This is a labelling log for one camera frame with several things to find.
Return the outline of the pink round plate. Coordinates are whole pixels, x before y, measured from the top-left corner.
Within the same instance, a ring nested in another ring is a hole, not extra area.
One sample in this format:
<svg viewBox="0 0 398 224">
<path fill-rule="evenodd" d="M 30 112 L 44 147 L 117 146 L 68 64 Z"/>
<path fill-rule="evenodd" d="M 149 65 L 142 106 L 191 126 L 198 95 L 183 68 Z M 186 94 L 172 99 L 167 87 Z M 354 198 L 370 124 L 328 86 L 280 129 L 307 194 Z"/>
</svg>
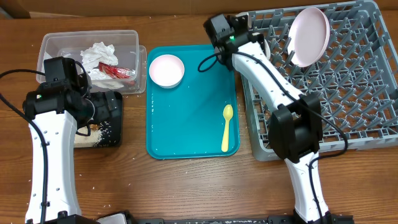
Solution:
<svg viewBox="0 0 398 224">
<path fill-rule="evenodd" d="M 291 62 L 299 67 L 310 66 L 321 58 L 329 43 L 329 21 L 318 8 L 305 8 L 294 19 L 288 37 Z"/>
</svg>

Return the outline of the pink bowl with nuts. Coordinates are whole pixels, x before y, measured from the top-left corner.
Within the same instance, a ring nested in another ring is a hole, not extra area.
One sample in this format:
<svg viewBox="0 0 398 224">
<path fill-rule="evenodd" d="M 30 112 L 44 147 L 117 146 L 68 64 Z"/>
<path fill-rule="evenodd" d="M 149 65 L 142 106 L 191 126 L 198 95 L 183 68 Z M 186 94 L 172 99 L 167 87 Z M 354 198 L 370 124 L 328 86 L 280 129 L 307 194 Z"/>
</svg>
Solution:
<svg viewBox="0 0 398 224">
<path fill-rule="evenodd" d="M 151 80 L 162 88 L 174 88 L 180 84 L 185 73 L 183 62 L 174 55 L 156 57 L 149 67 Z"/>
</svg>

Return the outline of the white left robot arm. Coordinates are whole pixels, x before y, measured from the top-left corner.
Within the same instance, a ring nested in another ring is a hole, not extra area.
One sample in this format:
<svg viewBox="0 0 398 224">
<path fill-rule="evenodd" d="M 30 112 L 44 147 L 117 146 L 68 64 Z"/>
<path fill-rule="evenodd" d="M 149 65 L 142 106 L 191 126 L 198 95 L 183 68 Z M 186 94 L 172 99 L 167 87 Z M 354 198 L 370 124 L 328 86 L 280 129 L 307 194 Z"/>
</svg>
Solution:
<svg viewBox="0 0 398 224">
<path fill-rule="evenodd" d="M 80 128 L 108 123 L 110 138 L 121 139 L 123 99 L 116 91 L 91 93 L 91 80 L 78 73 L 80 63 L 55 57 L 44 61 L 45 82 L 23 103 L 33 146 L 32 190 L 26 223 L 82 220 L 75 187 L 74 147 Z"/>
</svg>

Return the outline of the red snack wrapper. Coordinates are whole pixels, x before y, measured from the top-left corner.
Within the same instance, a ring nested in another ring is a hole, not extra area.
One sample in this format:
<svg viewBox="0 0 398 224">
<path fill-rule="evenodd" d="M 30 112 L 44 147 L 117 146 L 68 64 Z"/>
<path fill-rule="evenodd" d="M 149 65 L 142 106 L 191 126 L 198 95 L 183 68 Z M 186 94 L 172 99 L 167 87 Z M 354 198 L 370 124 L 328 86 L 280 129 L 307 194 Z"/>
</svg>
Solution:
<svg viewBox="0 0 398 224">
<path fill-rule="evenodd" d="M 114 65 L 107 65 L 105 63 L 99 63 L 99 70 L 105 75 L 113 79 L 135 79 L 136 72 L 128 68 L 117 67 Z"/>
</svg>

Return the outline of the white napkin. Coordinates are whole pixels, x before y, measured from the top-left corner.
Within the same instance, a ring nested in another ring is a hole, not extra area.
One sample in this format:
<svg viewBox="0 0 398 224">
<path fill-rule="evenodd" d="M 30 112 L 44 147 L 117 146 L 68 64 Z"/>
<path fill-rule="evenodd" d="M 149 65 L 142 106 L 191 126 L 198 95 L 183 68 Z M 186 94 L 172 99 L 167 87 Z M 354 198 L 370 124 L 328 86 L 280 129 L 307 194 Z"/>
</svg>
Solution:
<svg viewBox="0 0 398 224">
<path fill-rule="evenodd" d="M 119 65 L 119 60 L 114 52 L 115 48 L 113 44 L 105 45 L 103 42 L 94 43 L 92 47 L 80 52 L 82 65 L 91 80 L 99 80 L 99 82 L 94 82 L 94 86 L 110 90 L 116 90 L 124 86 L 120 82 L 104 82 L 104 80 L 110 80 L 112 77 L 100 70 L 100 62 L 112 66 Z"/>
</svg>

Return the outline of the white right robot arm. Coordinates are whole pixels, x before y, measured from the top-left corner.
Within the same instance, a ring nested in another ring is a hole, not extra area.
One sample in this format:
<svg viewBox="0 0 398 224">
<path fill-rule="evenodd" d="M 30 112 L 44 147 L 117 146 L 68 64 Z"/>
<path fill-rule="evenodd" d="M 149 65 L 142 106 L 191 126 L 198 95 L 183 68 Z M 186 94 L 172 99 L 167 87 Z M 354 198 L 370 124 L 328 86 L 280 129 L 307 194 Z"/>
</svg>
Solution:
<svg viewBox="0 0 398 224">
<path fill-rule="evenodd" d="M 249 29 L 247 16 L 209 18 L 204 29 L 215 49 L 217 62 L 242 74 L 266 103 L 268 141 L 287 164 L 299 223 L 325 223 L 329 213 L 318 171 L 323 137 L 320 100 L 303 94 L 269 60 L 264 35 Z"/>
</svg>

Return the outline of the pale green bowl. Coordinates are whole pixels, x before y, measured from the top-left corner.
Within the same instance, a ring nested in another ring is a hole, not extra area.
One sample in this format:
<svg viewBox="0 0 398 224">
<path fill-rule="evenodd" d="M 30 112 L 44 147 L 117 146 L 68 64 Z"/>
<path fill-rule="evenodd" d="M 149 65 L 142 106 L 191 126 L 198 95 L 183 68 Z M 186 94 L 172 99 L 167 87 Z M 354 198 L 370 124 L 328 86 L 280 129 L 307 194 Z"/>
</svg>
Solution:
<svg viewBox="0 0 398 224">
<path fill-rule="evenodd" d="M 260 46 L 262 47 L 262 50 L 263 50 L 266 58 L 268 60 L 270 60 L 271 59 L 271 50 L 270 50 L 269 44 L 267 43 L 266 38 L 264 37 L 264 34 L 259 33 L 259 32 L 253 32 L 252 34 L 253 34 L 253 36 L 257 37 L 257 41 L 260 43 Z"/>
</svg>

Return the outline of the white rice pile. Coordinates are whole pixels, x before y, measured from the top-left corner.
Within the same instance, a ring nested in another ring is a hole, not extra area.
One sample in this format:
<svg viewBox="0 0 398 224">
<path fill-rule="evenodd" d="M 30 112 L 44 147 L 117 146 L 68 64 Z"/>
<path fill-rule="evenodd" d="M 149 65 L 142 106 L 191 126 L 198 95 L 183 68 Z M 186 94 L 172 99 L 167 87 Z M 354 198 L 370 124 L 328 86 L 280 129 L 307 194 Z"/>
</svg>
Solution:
<svg viewBox="0 0 398 224">
<path fill-rule="evenodd" d="M 112 143 L 112 125 L 109 121 L 103 121 L 99 125 L 99 130 L 92 130 L 87 127 L 80 128 L 79 134 L 75 135 L 74 146 L 77 148 L 84 147 L 106 147 Z"/>
</svg>

